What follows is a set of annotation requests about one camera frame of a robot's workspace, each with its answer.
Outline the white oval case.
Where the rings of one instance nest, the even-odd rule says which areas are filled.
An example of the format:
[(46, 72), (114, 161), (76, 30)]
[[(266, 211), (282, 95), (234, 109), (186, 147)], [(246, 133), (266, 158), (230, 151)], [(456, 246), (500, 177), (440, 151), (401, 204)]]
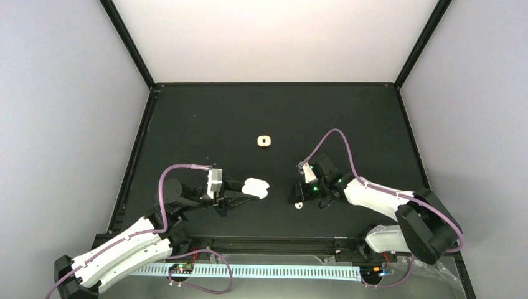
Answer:
[(268, 188), (270, 185), (261, 179), (248, 178), (242, 186), (242, 193), (250, 196), (255, 196), (259, 199), (264, 199), (268, 195)]

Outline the white square charging case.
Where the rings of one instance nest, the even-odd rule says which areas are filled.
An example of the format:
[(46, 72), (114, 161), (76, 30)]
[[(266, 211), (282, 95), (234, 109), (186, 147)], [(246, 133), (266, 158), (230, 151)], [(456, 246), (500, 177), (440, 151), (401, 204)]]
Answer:
[(268, 135), (261, 135), (257, 138), (257, 145), (259, 147), (269, 147), (271, 146), (271, 137)]

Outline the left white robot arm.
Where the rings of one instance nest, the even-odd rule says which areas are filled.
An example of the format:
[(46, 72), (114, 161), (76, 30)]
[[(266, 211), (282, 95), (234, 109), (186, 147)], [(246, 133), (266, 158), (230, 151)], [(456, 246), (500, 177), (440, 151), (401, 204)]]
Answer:
[(202, 187), (169, 179), (163, 183), (163, 203), (122, 233), (85, 254), (58, 258), (54, 289), (61, 298), (98, 298), (137, 269), (188, 253), (191, 238), (183, 226), (185, 212), (212, 207), (224, 217), (237, 206), (265, 198), (269, 187), (255, 178), (244, 182), (222, 178)]

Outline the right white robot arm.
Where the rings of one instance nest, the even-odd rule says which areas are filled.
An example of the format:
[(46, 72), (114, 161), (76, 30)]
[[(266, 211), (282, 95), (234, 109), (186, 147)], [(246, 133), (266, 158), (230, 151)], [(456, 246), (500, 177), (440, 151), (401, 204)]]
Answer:
[(370, 261), (387, 252), (408, 253), (429, 265), (458, 245), (461, 227), (427, 188), (401, 191), (338, 170), (325, 155), (297, 165), (303, 180), (293, 185), (290, 204), (297, 209), (317, 201), (320, 209), (334, 202), (382, 214), (394, 225), (372, 224), (358, 236), (356, 255)]

